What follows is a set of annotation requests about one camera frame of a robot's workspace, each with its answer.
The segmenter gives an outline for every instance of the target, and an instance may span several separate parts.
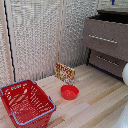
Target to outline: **dark drawer front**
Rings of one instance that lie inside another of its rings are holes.
[[[86,47],[128,61],[128,24],[85,20]]]
[[[127,62],[92,50],[89,63],[122,77],[122,71]]]

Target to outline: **red basket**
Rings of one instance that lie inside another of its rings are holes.
[[[55,104],[32,80],[0,88],[3,104],[16,128],[45,128]]]

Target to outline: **small box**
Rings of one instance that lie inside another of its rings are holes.
[[[55,76],[60,80],[64,81],[66,84],[73,85],[75,70],[58,62],[56,63],[56,67],[55,67]]]

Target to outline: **red bowl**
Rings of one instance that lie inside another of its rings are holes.
[[[73,85],[63,85],[61,87],[61,95],[66,100],[76,99],[79,90]]]

